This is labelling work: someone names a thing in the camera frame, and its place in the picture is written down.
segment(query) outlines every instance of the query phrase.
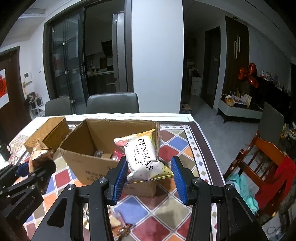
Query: white box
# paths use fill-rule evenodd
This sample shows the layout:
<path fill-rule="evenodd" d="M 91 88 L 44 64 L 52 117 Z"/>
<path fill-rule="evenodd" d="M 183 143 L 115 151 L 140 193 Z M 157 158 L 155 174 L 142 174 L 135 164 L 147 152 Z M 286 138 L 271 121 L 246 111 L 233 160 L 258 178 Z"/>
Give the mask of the white box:
<path fill-rule="evenodd" d="M 200 89 L 202 85 L 202 79 L 192 77 L 192 84 L 191 84 L 191 94 L 192 95 L 200 95 Z"/>

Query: screw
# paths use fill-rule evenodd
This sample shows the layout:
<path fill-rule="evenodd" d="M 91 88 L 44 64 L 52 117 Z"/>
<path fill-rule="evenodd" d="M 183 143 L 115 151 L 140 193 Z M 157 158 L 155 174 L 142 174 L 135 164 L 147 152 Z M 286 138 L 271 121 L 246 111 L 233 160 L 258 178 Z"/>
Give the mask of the screw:
<path fill-rule="evenodd" d="M 194 183 L 201 183 L 202 180 L 201 180 L 199 177 L 195 177 L 195 178 L 193 179 L 193 182 L 194 182 Z"/>
<path fill-rule="evenodd" d="M 99 178 L 99 183 L 105 183 L 107 181 L 107 178 L 101 177 Z"/>
<path fill-rule="evenodd" d="M 234 186 L 231 185 L 231 184 L 226 184 L 225 187 L 226 187 L 227 190 L 232 190 L 232 189 L 234 189 Z"/>
<path fill-rule="evenodd" d="M 66 186 L 66 188 L 67 188 L 68 190 L 72 190 L 72 189 L 74 188 L 74 184 L 68 184 L 68 185 Z"/>

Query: gray chair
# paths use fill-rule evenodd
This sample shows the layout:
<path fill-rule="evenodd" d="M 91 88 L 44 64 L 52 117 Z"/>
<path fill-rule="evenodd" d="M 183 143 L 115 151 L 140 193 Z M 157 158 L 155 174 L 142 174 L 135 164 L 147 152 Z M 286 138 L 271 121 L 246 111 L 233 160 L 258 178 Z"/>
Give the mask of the gray chair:
<path fill-rule="evenodd" d="M 70 97 L 63 96 L 45 103 L 45 116 L 72 115 Z"/>
<path fill-rule="evenodd" d="M 92 95 L 87 100 L 86 112 L 96 113 L 139 113 L 136 93 L 109 93 Z"/>
<path fill-rule="evenodd" d="M 268 142 L 279 145 L 281 132 L 284 125 L 284 116 L 267 102 L 264 103 L 264 110 L 258 125 L 260 137 Z"/>

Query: red balloon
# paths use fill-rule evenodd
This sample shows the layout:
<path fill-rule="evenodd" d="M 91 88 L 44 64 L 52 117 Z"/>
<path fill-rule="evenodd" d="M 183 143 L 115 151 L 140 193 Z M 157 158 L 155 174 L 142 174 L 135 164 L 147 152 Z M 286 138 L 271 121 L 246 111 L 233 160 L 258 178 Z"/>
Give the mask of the red balloon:
<path fill-rule="evenodd" d="M 254 63 L 249 64 L 248 71 L 246 68 L 239 69 L 238 79 L 241 81 L 248 80 L 248 82 L 253 85 L 255 88 L 259 87 L 258 81 L 254 78 L 257 75 L 257 68 Z"/>

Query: tablecloth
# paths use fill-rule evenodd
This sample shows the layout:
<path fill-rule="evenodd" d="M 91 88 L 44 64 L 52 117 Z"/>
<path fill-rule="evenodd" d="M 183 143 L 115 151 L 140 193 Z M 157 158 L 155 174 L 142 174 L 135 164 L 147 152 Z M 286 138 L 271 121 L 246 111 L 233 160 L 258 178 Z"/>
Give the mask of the tablecloth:
<path fill-rule="evenodd" d="M 82 120 L 79 118 L 84 117 L 76 116 L 75 120 L 67 118 L 69 127 L 75 128 Z M 160 121 L 161 143 L 159 158 L 170 162 L 172 156 L 178 155 L 182 164 L 190 168 L 195 176 L 201 177 L 209 184 L 223 186 L 224 180 L 221 172 L 199 125 L 191 121 L 192 117 L 189 115 L 181 115 L 179 117 L 181 117 L 178 119 L 179 121 Z M 26 132 L 29 133 L 28 130 L 24 130 L 21 133 L 26 134 Z M 55 163 L 57 170 L 51 177 L 47 193 L 43 196 L 44 202 L 24 225 L 29 237 L 32 237 L 44 215 L 67 184 L 82 185 L 62 157 L 57 158 Z M 186 239 L 191 207 L 184 206 L 179 200 L 172 178 L 158 182 L 156 197 L 146 198 L 122 195 L 118 204 L 112 207 L 112 209 L 120 211 L 125 222 L 135 224 L 135 227 L 125 240 L 177 241 Z M 217 210 L 214 203 L 212 204 L 211 215 L 211 238 L 216 240 Z"/>

